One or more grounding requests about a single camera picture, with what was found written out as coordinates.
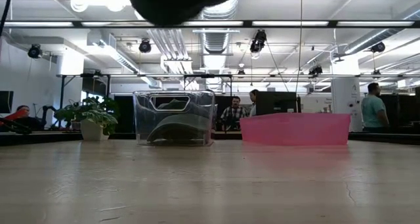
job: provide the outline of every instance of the computer monitor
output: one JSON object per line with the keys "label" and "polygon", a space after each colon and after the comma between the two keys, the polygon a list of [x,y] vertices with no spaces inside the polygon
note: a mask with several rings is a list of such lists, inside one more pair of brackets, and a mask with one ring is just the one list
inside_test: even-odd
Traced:
{"label": "computer monitor", "polygon": [[258,92],[257,115],[301,112],[300,98],[289,92]]}
{"label": "computer monitor", "polygon": [[11,113],[13,91],[0,91],[0,113]]}

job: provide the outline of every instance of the man in teal shirt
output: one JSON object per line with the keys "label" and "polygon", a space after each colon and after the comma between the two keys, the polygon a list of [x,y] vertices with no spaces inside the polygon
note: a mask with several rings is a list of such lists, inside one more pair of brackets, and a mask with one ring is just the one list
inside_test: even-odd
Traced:
{"label": "man in teal shirt", "polygon": [[369,94],[362,101],[362,114],[364,131],[371,133],[383,133],[389,127],[387,109],[378,96],[381,88],[378,83],[367,86]]}

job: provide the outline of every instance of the white flower pot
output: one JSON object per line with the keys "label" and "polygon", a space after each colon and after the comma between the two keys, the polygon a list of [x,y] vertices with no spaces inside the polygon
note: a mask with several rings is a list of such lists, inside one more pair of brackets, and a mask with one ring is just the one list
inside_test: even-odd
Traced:
{"label": "white flower pot", "polygon": [[109,136],[103,134],[103,129],[89,120],[81,121],[81,135],[85,141],[103,141]]}

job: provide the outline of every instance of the green leaves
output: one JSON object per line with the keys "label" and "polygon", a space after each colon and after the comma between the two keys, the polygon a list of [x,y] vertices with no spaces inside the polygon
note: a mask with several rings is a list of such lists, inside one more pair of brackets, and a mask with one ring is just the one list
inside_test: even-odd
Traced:
{"label": "green leaves", "polygon": [[57,110],[54,114],[57,120],[64,120],[70,125],[72,120],[81,121],[88,119],[99,125],[104,130],[104,135],[110,135],[115,131],[119,116],[118,104],[110,99],[104,98],[103,102],[98,97],[83,99],[81,104],[74,103],[63,109]]}

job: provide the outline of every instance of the white wall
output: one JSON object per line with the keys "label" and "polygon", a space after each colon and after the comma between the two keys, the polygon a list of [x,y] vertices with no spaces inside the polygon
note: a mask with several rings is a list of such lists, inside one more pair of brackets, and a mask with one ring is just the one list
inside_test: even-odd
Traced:
{"label": "white wall", "polygon": [[[44,105],[59,108],[61,79],[56,77],[57,65],[45,59],[31,59],[27,52],[0,40],[0,91],[14,91],[12,111],[20,105],[28,105],[30,116],[35,116],[33,104],[37,110]],[[80,100],[81,79],[73,80],[66,87],[64,105],[68,99]],[[37,114],[42,117],[42,110]],[[53,120],[53,113],[47,114],[47,126]]]}

